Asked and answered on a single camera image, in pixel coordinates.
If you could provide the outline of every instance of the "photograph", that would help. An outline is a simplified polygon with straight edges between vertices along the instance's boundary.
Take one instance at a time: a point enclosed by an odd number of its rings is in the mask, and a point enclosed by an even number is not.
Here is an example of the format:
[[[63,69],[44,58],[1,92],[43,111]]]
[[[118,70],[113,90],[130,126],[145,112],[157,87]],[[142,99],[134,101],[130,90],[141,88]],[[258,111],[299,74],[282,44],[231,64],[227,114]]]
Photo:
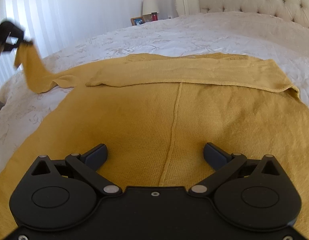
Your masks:
[[[131,23],[132,23],[133,26],[141,25],[141,24],[145,23],[145,20],[144,20],[144,18],[142,16],[141,17],[136,17],[136,18],[132,18],[131,19]]]

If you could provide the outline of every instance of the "white lampshade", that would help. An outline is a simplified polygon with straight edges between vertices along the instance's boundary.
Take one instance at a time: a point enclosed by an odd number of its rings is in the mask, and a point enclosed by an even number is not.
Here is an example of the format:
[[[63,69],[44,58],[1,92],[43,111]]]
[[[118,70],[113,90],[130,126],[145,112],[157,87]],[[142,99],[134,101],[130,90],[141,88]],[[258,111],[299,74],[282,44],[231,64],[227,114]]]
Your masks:
[[[157,0],[143,0],[143,12],[142,15],[159,13],[159,6]]]

